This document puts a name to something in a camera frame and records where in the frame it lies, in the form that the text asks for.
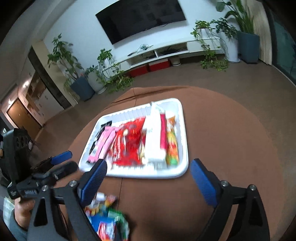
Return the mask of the left forearm grey sleeve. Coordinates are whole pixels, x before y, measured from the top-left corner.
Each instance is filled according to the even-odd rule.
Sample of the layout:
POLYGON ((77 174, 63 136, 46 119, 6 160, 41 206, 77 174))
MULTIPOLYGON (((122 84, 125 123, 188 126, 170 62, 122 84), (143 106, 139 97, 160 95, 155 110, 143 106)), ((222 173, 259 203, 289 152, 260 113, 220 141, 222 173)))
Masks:
POLYGON ((27 241, 28 231, 17 223, 14 209, 11 211, 9 230, 17 241, 27 241))

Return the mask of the person's left hand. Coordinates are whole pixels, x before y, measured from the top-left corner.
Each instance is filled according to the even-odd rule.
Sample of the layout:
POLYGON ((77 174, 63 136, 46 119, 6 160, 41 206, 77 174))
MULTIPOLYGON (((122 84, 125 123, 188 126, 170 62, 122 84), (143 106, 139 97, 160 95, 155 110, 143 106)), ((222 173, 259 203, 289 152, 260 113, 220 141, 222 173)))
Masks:
POLYGON ((17 198, 15 200, 15 220, 17 224, 27 230, 30 224, 31 211, 35 205, 34 199, 17 198))

